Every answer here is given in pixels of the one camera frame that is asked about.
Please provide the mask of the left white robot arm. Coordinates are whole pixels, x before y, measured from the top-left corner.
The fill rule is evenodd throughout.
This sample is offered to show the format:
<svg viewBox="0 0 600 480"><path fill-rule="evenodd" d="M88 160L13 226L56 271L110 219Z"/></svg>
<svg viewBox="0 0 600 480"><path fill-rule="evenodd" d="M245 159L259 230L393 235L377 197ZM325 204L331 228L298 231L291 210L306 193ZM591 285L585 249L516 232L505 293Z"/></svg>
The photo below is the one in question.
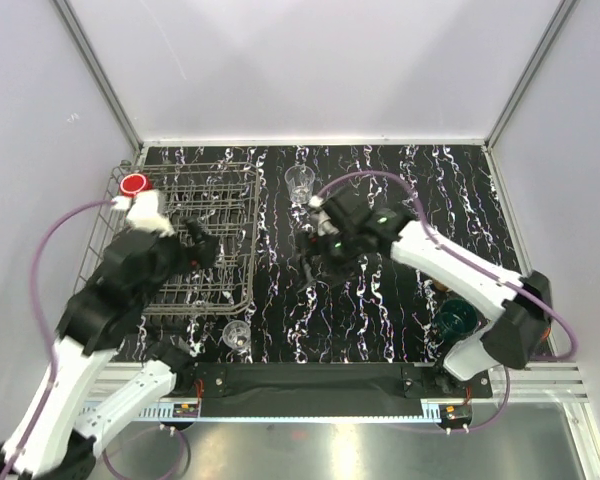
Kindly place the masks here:
<svg viewBox="0 0 600 480"><path fill-rule="evenodd" d="M172 277L214 265L219 239L189 218L192 242L128 229L105 249L84 287L67 302L49 372L12 436L0 444L0 479L85 479L108 444L147 406L202 392L190 348L160 341L140 372L86 417L84 401L119 345Z"/></svg>

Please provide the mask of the white steel tumbler brown band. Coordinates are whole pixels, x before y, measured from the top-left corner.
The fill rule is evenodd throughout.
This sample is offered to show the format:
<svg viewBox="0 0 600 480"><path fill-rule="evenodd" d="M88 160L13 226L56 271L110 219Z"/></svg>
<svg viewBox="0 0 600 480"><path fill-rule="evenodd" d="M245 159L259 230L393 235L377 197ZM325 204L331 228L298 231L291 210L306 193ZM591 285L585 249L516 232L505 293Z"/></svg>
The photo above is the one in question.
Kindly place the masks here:
<svg viewBox="0 0 600 480"><path fill-rule="evenodd" d="M450 288L446 285L444 285L443 283L437 281L437 280L433 280L432 281L433 286L435 287L436 290L440 291L440 292L448 292L450 291Z"/></svg>

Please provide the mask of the large clear plastic cup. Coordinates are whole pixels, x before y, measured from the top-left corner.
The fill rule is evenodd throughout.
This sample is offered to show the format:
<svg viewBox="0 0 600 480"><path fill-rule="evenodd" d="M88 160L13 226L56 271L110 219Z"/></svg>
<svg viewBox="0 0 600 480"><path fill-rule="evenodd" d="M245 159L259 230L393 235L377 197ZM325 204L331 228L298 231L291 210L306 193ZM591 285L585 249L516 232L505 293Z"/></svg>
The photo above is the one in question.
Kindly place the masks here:
<svg viewBox="0 0 600 480"><path fill-rule="evenodd" d="M292 203L307 204L313 196L314 171L306 165L290 167L284 175L289 197Z"/></svg>

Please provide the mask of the small clear plastic cup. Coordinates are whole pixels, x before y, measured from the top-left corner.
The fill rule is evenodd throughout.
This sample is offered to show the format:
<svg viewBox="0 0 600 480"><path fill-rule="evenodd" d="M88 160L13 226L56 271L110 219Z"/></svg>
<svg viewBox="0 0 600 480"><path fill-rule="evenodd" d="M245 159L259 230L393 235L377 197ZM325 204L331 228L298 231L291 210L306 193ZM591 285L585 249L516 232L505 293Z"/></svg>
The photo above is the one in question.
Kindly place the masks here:
<svg viewBox="0 0 600 480"><path fill-rule="evenodd" d="M243 320L230 321L222 331L222 340L226 346L235 351L244 351L250 348L251 328Z"/></svg>

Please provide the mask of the red plastic cup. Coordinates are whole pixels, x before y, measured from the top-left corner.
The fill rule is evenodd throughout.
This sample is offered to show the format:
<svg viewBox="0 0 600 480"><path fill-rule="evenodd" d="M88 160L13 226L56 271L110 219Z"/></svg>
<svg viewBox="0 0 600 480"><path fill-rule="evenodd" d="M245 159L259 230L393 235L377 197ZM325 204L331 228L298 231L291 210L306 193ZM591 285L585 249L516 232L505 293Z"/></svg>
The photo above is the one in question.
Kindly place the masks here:
<svg viewBox="0 0 600 480"><path fill-rule="evenodd" d="M135 198L140 193L153 189L150 178L144 173L130 173L124 176L119 183L119 194L127 198Z"/></svg>

